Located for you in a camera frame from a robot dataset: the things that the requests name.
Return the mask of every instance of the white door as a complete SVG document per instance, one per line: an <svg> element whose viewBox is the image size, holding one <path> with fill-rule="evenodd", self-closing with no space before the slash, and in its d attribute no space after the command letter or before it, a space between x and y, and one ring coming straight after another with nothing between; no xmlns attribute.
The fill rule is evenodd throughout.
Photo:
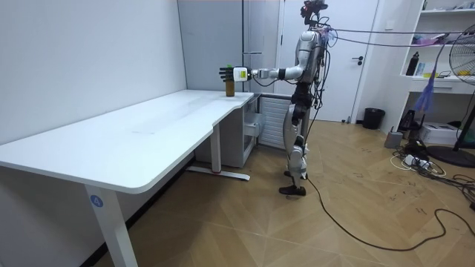
<svg viewBox="0 0 475 267"><path fill-rule="evenodd" d="M378 0L326 0L328 9L320 12L321 16L330 17L328 24L334 29L371 30L378 6ZM295 46L300 35L308 29L304 19L300 16L300 9L304 5L302 0L286 0L284 4L284 25L282 27L282 42L278 67L295 65ZM345 39L368 42L369 33L343 33L338 35ZM323 93L324 106L318 112L317 119L340 122L352 115L355 104L356 91L363 70L358 65L358 58L366 58L367 45L356 44L339 40L335 47L330 47L331 65L325 91ZM276 93L292 95L294 85L279 82ZM315 109L312 109L310 119L313 119Z"/></svg>

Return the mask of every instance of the robot leg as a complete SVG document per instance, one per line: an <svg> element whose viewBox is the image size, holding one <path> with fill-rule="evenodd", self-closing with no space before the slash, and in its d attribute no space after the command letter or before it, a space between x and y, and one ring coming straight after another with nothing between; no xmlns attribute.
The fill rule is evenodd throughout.
<svg viewBox="0 0 475 267"><path fill-rule="evenodd" d="M307 176L307 162L305 160L306 145L304 137L298 134L298 125L292 123L295 105L290 105L284 120L284 146L287 153L287 174L292 177L293 185L279 188L281 194L305 196L306 191L301 186L301 177Z"/></svg>

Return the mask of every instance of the brown bottle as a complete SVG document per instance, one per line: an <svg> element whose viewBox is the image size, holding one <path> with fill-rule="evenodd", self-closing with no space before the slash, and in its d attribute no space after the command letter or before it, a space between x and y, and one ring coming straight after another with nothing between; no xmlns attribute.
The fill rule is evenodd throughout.
<svg viewBox="0 0 475 267"><path fill-rule="evenodd" d="M235 81L226 81L226 96L235 95Z"/></svg>

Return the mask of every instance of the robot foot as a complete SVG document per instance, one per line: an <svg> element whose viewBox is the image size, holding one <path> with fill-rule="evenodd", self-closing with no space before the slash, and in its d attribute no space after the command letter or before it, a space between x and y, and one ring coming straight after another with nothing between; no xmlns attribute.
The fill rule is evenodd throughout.
<svg viewBox="0 0 475 267"><path fill-rule="evenodd" d="M285 194L287 196L305 196L307 194L307 191L303 186L300 188L297 188L295 185L291 185L288 187L284 188L279 188L279 193Z"/></svg>
<svg viewBox="0 0 475 267"><path fill-rule="evenodd" d="M290 171L284 171L284 175L292 178L292 175L290 175ZM300 179L309 179L309 174L305 174L305 177L300 177Z"/></svg>

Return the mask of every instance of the desk surface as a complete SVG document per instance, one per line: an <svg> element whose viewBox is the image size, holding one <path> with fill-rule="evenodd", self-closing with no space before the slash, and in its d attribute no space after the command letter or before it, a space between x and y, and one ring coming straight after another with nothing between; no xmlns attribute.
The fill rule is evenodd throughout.
<svg viewBox="0 0 475 267"><path fill-rule="evenodd" d="M253 95L182 90L0 145L0 166L138 194Z"/></svg>

